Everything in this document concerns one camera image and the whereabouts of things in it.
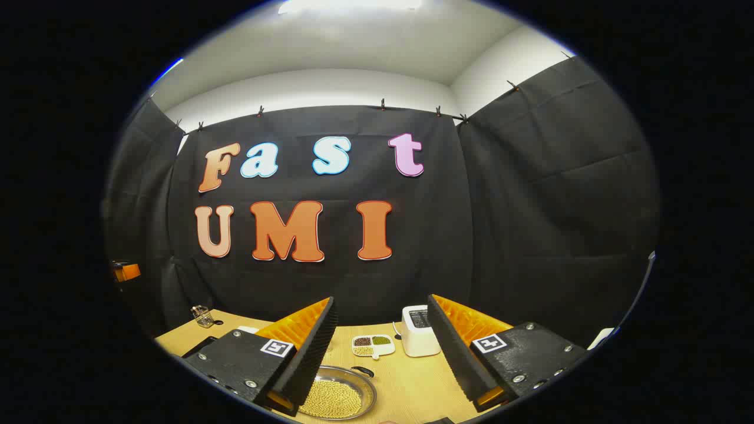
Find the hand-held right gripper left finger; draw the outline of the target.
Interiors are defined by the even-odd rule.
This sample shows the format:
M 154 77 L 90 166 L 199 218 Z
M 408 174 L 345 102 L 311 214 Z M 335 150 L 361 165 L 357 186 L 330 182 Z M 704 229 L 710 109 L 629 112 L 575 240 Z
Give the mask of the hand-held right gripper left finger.
M 337 325 L 329 296 L 255 333 L 234 329 L 209 338 L 184 360 L 245 402 L 296 416 Z

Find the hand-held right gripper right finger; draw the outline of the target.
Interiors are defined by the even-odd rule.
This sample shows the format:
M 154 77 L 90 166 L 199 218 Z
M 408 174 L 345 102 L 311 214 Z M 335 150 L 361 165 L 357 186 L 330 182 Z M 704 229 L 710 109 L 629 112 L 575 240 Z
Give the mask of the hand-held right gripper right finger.
M 436 294 L 428 296 L 426 309 L 442 354 L 477 412 L 541 391 L 588 352 L 536 322 L 514 326 Z

